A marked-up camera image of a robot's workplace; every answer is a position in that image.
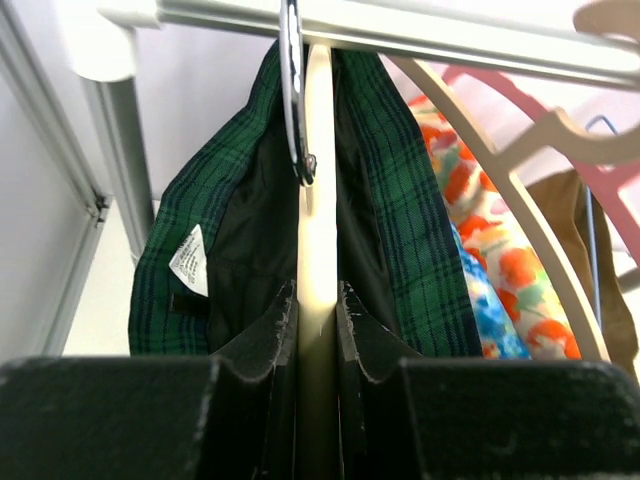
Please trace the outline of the dark green plaid skirt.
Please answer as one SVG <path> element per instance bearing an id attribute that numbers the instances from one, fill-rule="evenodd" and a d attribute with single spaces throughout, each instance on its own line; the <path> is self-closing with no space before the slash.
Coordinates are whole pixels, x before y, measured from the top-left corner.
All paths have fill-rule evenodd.
<path id="1" fill-rule="evenodd" d="M 338 276 L 427 357 L 482 353 L 458 247 L 421 131 L 378 56 L 332 54 Z M 246 105 L 165 190 L 138 262 L 134 355 L 208 355 L 261 317 L 296 275 L 298 182 L 279 54 Z"/>

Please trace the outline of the cream hanger with metal hook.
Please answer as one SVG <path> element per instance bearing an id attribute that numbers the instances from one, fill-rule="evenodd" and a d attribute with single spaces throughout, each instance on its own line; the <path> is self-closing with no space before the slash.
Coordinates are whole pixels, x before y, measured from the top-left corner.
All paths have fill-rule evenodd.
<path id="1" fill-rule="evenodd" d="M 286 137 L 300 182 L 295 471 L 299 479 L 337 479 L 338 260 L 331 51 L 303 44 L 295 1 L 281 4 L 279 44 Z"/>

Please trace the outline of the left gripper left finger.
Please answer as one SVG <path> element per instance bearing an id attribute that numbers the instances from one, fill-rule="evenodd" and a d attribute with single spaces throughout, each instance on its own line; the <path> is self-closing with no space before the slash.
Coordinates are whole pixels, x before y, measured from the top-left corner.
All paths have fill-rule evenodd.
<path id="1" fill-rule="evenodd" d="M 1 369 L 5 479 L 290 479 L 298 304 L 210 356 L 32 357 Z"/>

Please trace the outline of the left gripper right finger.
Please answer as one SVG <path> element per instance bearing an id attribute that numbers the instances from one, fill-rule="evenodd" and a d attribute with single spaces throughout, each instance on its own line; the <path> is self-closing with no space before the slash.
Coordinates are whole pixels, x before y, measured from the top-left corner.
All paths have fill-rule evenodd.
<path id="1" fill-rule="evenodd" d="M 606 362 L 429 359 L 336 306 L 348 479 L 635 479 L 639 390 Z"/>

